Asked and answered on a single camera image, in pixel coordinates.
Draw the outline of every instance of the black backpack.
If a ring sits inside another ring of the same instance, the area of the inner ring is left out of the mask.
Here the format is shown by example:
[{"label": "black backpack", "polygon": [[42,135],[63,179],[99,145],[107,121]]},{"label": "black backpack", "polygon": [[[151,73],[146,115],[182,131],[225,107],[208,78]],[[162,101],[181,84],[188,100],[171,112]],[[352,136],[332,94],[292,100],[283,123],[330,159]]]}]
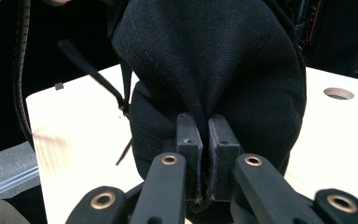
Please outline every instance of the black backpack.
[{"label": "black backpack", "polygon": [[[307,98],[305,64],[284,0],[122,0],[107,12],[125,97],[112,93],[130,119],[142,178],[158,154],[172,150],[183,112],[194,118],[204,148],[208,120],[219,114],[245,152],[284,174]],[[130,107],[131,71],[140,81]],[[230,220],[228,203],[205,201],[188,206],[187,217]]]}]

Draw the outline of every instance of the gray surface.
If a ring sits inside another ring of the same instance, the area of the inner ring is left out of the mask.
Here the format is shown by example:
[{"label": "gray surface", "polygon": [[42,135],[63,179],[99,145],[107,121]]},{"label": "gray surface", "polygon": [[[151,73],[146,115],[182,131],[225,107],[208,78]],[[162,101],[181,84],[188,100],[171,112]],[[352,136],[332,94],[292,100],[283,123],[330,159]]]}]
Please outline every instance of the gray surface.
[{"label": "gray surface", "polygon": [[[28,143],[8,148],[0,152],[0,183],[13,176],[36,167],[36,157]],[[0,199],[10,198],[34,186],[40,185],[39,176],[0,194]]]}]

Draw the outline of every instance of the white table surface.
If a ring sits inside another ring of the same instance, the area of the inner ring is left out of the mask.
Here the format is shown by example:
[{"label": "white table surface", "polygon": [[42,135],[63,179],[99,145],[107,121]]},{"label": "white table surface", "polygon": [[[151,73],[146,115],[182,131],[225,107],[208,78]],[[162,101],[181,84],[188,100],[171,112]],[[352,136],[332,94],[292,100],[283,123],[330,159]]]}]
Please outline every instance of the white table surface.
[{"label": "white table surface", "polygon": [[[119,66],[101,72],[122,90]],[[307,69],[308,104],[292,150],[286,180],[313,199],[318,189],[337,188],[358,197],[358,80]],[[90,76],[32,94],[26,99],[49,223],[64,223],[90,190],[124,191],[142,178],[132,153],[115,163],[131,138],[116,98]],[[354,98],[327,97],[326,88],[351,91]]]}]

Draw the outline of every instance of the black strap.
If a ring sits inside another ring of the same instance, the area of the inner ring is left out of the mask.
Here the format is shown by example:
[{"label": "black strap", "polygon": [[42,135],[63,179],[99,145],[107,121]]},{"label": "black strap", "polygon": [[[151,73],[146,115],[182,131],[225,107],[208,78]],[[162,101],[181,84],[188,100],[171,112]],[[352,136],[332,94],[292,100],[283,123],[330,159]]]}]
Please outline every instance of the black strap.
[{"label": "black strap", "polygon": [[59,41],[58,47],[61,52],[82,72],[85,74],[90,74],[98,83],[100,83],[103,87],[105,87],[109,92],[111,92],[117,99],[118,108],[123,111],[124,115],[128,115],[128,106],[127,111],[125,110],[125,102],[120,92],[116,90],[115,87],[110,84],[108,80],[106,80],[100,73],[98,73],[97,69],[95,69],[84,57],[80,54],[80,52],[75,48],[75,46],[69,40]]},{"label": "black strap", "polygon": [[123,84],[124,84],[124,106],[123,113],[124,116],[128,117],[130,111],[130,94],[131,94],[131,77],[132,77],[132,69],[130,66],[121,58],[120,66],[121,66],[121,74],[123,76]]}]

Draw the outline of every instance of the cable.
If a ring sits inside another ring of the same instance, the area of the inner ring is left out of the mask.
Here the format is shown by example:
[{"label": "cable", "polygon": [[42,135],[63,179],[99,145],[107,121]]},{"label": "cable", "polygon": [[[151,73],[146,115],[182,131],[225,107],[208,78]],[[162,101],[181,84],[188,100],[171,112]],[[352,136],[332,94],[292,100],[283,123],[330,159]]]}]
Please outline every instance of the cable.
[{"label": "cable", "polygon": [[14,107],[19,118],[21,130],[26,140],[34,150],[34,141],[32,138],[31,128],[27,119],[22,100],[22,68],[25,58],[25,49],[27,46],[28,29],[31,15],[31,0],[19,0],[19,20],[17,29],[16,47],[13,62],[13,95]]}]

